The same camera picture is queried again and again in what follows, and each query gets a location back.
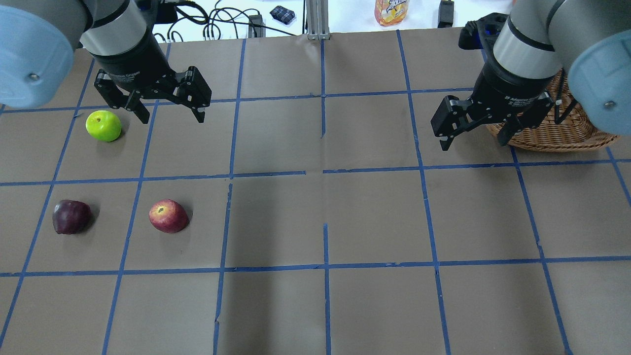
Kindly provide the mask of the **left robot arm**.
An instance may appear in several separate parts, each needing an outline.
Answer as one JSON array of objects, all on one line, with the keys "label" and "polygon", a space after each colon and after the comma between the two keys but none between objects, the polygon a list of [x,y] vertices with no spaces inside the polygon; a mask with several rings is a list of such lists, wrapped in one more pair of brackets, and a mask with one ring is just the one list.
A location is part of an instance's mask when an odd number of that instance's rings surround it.
[{"label": "left robot arm", "polygon": [[197,67],[176,72],[152,32],[158,0],[3,0],[0,5],[2,104],[49,103],[83,48],[99,63],[97,92],[109,108],[132,112],[144,124],[144,100],[189,108],[198,123],[212,91]]}]

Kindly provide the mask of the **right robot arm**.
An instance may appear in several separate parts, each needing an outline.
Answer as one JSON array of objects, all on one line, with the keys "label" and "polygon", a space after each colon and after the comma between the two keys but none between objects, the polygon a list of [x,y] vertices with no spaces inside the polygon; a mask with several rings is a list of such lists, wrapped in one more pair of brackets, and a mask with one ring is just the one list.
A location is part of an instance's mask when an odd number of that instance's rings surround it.
[{"label": "right robot arm", "polygon": [[561,71],[592,125],[630,134],[630,2],[519,0],[511,13],[468,22],[459,48],[486,56],[466,100],[442,99],[430,123],[442,150],[479,126],[500,124],[502,146],[552,110],[547,87]]}]

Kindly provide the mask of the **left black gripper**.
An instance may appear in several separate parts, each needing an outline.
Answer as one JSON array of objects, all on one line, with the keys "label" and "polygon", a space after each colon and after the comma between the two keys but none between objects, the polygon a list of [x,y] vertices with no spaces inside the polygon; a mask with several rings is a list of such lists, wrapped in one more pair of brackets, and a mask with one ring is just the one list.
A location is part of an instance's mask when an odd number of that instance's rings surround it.
[{"label": "left black gripper", "polygon": [[195,66],[176,72],[151,32],[121,54],[93,54],[101,69],[93,85],[108,107],[132,112],[142,124],[150,114],[142,100],[167,100],[189,108],[198,123],[205,121],[212,90]]}]

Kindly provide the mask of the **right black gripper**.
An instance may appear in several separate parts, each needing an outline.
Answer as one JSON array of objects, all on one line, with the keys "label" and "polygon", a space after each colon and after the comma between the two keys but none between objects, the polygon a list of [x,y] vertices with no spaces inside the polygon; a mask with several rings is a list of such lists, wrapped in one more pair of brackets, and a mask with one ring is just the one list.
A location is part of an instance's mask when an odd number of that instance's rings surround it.
[{"label": "right black gripper", "polygon": [[484,65],[467,99],[446,95],[430,124],[440,147],[448,151],[457,136],[487,124],[502,124],[496,139],[507,146],[526,128],[538,128],[552,109],[547,87],[552,77],[521,78],[496,65]]}]

